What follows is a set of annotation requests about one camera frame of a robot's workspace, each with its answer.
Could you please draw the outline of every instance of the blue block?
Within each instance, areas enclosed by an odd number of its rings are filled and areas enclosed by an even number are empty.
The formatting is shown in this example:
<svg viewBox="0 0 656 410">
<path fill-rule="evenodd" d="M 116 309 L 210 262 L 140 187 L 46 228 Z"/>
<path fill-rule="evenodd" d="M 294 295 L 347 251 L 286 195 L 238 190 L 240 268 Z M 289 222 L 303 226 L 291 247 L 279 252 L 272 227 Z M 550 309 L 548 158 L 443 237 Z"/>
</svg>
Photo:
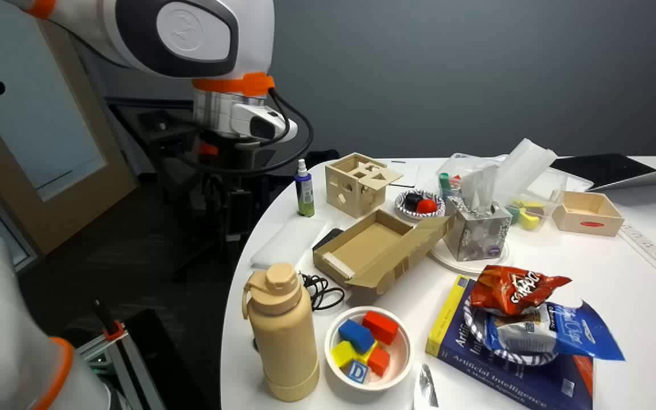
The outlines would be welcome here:
<svg viewBox="0 0 656 410">
<path fill-rule="evenodd" d="M 354 360 L 351 363 L 351 367 L 348 369 L 348 372 L 349 379 L 356 383 L 364 384 L 366 377 L 369 375 L 369 368 Z"/>
<path fill-rule="evenodd" d="M 375 342 L 371 330 L 357 324 L 353 320 L 346 320 L 346 322 L 338 328 L 338 334 L 341 335 L 343 340 L 351 342 L 351 345 L 354 346 L 354 349 L 359 355 L 368 352 Z"/>
</svg>

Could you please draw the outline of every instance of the red ball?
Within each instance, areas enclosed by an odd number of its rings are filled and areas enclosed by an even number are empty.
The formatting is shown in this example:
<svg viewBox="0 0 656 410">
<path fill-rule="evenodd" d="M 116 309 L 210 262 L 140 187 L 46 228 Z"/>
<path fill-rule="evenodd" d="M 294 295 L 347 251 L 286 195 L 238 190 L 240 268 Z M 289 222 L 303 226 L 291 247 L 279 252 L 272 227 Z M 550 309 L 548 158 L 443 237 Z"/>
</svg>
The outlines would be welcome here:
<svg viewBox="0 0 656 410">
<path fill-rule="evenodd" d="M 437 203 L 434 200 L 424 199 L 417 203 L 417 213 L 430 214 L 433 212 L 437 212 Z"/>
</svg>

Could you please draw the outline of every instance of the beige water bottle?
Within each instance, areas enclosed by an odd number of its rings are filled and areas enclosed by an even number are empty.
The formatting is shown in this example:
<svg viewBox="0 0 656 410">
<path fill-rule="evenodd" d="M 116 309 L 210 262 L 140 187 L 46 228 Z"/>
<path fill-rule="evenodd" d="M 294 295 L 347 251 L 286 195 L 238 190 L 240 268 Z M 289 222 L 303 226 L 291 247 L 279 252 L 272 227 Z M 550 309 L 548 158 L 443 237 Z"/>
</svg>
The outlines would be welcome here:
<svg viewBox="0 0 656 410">
<path fill-rule="evenodd" d="M 247 302 L 247 293 L 252 298 Z M 268 386 L 284 401 L 318 384 L 318 350 L 310 295 L 289 263 L 256 270 L 244 285 L 242 315 L 252 324 Z"/>
</svg>

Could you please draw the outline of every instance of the door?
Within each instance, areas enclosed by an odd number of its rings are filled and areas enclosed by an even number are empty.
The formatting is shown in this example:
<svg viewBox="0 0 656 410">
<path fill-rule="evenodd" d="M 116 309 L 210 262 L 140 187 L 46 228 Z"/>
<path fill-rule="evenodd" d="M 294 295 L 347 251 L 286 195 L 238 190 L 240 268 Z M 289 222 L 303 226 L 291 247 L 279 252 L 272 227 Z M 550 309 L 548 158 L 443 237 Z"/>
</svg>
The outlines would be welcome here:
<svg viewBox="0 0 656 410">
<path fill-rule="evenodd" d="M 41 253 L 136 184 L 70 35 L 0 2 L 0 202 Z"/>
</svg>

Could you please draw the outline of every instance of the spray bottle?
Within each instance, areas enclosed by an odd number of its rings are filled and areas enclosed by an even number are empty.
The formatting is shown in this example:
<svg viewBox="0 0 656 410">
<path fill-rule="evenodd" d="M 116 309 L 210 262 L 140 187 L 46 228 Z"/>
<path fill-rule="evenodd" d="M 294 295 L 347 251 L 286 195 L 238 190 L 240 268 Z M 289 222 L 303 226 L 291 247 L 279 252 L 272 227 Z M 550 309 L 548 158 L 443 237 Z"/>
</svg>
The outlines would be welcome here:
<svg viewBox="0 0 656 410">
<path fill-rule="evenodd" d="M 304 217 L 315 215 L 313 202 L 313 177 L 305 168 L 305 160 L 297 161 L 297 175 L 295 176 L 295 189 L 297 190 L 297 213 Z"/>
</svg>

